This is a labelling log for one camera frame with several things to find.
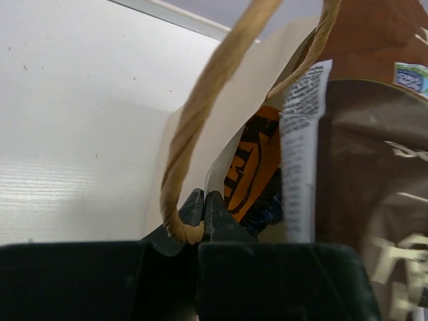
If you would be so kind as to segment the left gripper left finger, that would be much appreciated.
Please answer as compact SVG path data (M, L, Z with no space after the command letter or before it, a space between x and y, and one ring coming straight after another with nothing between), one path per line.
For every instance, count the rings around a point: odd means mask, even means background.
M1 247L2 320L194 320L197 246L140 240Z

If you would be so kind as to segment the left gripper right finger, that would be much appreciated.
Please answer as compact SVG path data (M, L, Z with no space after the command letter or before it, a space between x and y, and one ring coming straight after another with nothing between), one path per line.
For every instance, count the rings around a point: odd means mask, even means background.
M205 199L209 240L198 249L201 320L380 320L356 252L331 243L262 243Z

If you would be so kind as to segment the brown Kettle chips bag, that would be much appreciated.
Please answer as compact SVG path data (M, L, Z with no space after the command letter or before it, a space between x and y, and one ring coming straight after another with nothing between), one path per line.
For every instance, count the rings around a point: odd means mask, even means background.
M427 310L427 12L343 1L319 61L326 107L303 125L314 238L361 256L385 320Z

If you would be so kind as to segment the cream paper bag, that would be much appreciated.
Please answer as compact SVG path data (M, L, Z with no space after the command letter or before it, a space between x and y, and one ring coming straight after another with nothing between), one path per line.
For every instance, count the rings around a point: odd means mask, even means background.
M258 35L279 1L252 1L213 52L187 101L171 114L150 210L159 212L156 232L175 245L202 240L200 219L179 217L181 191L198 181L223 181L239 133L262 104L287 92L315 63L336 22L341 3L325 1L319 18L287 23L263 42Z

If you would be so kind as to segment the orange Kettle chips bag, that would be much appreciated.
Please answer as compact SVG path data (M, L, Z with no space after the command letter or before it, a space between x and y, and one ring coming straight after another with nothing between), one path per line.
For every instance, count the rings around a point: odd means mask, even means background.
M224 180L224 203L242 221L280 165L279 111L262 106L245 124Z

